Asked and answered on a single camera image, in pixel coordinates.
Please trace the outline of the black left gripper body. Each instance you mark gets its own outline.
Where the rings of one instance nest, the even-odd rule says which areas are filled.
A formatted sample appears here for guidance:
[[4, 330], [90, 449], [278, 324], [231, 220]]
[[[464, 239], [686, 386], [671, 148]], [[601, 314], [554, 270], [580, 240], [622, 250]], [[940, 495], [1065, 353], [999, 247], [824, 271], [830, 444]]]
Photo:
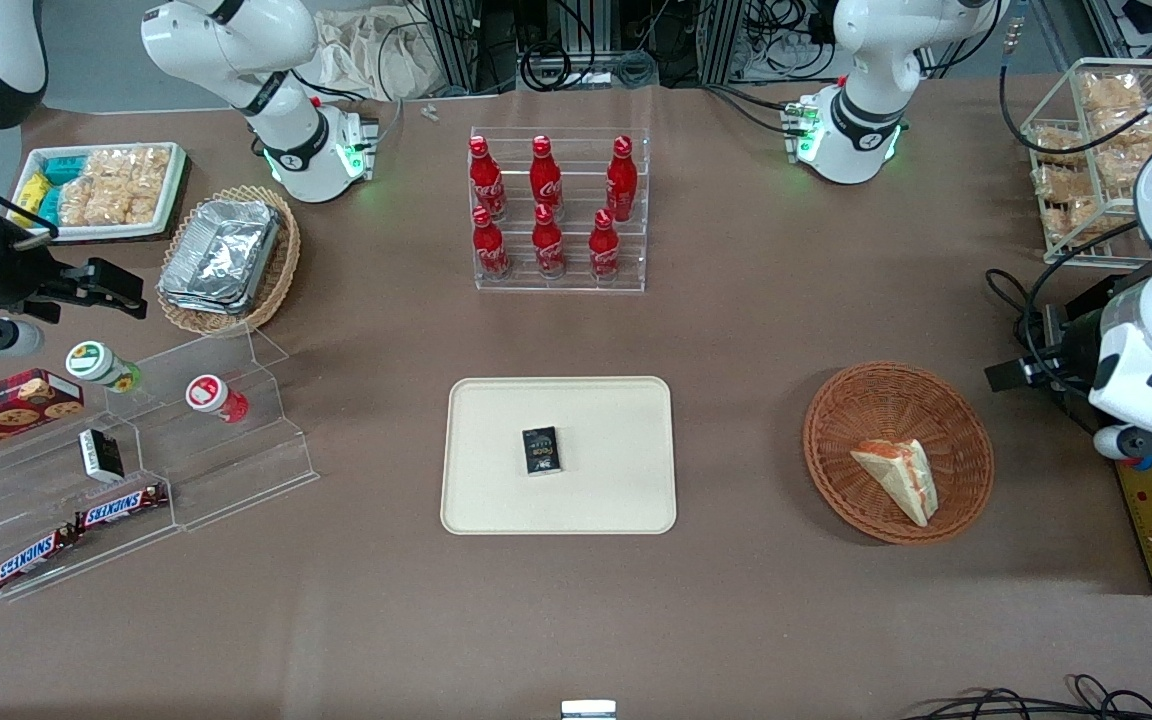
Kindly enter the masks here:
[[1037, 355], [1026, 354], [986, 367], [992, 392], [1029, 388], [1046, 389], [1064, 397], [1091, 396], [1100, 346], [1043, 347]]

